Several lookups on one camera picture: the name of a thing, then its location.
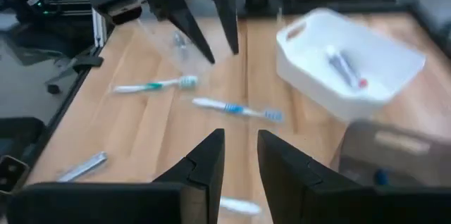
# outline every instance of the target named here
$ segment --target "teal and white toothbrush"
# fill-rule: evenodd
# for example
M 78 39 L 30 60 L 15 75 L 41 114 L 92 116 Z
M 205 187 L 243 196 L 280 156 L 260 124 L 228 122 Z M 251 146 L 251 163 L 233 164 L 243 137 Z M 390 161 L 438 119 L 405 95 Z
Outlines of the teal and white toothbrush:
M 261 112 L 254 111 L 246 106 L 241 106 L 238 104 L 229 104 L 222 101 L 217 101 L 208 98 L 194 98 L 192 103 L 205 107 L 205 108 L 214 108 L 220 111 L 224 111 L 226 113 L 236 114 L 236 115 L 244 115 L 244 116 L 253 116 L 257 118 L 266 118 L 272 122 L 281 123 L 283 122 L 283 113 L 281 111 L 273 110 L 273 109 L 265 109 Z
M 182 89 L 194 88 L 197 86 L 197 76 L 187 75 L 182 76 L 178 79 L 164 80 L 159 82 L 150 82 L 143 85 L 128 85 L 128 86 L 117 86 L 113 89 L 114 93 L 135 93 L 142 91 L 153 91 L 159 90 L 164 87 L 178 85 Z

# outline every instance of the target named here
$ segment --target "white plastic basket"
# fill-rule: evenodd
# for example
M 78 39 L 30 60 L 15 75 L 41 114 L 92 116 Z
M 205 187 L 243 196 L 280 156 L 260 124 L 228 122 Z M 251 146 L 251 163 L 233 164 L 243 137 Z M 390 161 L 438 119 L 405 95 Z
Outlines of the white plastic basket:
M 425 57 L 339 13 L 316 9 L 277 34 L 277 72 L 343 121 L 370 116 L 423 68 Z M 343 50 L 368 87 L 350 88 L 330 66 L 327 46 Z

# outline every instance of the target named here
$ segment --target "wooden table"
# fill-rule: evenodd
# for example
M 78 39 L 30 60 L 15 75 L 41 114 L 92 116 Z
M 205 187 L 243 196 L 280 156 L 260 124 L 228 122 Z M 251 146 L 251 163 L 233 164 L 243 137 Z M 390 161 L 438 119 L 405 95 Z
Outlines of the wooden table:
M 350 17 L 427 56 L 424 70 L 373 119 L 432 135 L 451 135 L 450 62 L 415 20 L 403 13 Z M 346 128 L 277 76 L 279 27 L 270 19 L 239 22 L 240 54 L 215 65 L 206 76 L 209 83 L 190 94 L 279 108 L 286 114 L 282 125 L 194 107 L 184 98 L 186 93 L 176 88 L 111 94 L 114 85 L 180 76 L 155 52 L 137 23 L 117 27 L 100 54 L 105 58 L 103 66 L 87 76 L 27 183 L 55 180 L 99 151 L 109 155 L 106 167 L 80 182 L 149 182 L 214 129 L 224 128 L 222 193 L 255 201 L 264 212 L 247 217 L 221 210 L 219 223 L 270 223 L 257 162 L 257 130 L 268 129 L 329 165 Z

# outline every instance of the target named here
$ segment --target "gray surface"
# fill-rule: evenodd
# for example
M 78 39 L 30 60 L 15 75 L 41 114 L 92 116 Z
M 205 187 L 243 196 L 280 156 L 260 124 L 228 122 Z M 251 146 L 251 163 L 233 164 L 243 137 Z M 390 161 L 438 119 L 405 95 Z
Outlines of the gray surface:
M 57 74 L 54 62 L 47 60 L 25 67 L 13 56 L 0 39 L 0 117 L 33 116 L 47 124 L 66 97 L 76 74 L 58 81 L 63 92 L 51 95 L 44 82 Z

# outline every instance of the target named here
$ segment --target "blue object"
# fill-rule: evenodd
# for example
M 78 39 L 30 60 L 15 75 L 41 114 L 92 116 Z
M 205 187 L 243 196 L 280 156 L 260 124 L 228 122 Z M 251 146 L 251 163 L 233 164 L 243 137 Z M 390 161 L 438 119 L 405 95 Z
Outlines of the blue object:
M 224 111 L 232 114 L 241 114 L 244 111 L 244 107 L 237 104 L 226 104 Z
M 374 182 L 377 185 L 388 185 L 388 174 L 385 170 L 380 169 L 374 173 Z
M 264 111 L 264 116 L 276 123 L 282 123 L 284 121 L 284 115 L 281 111 L 267 109 Z

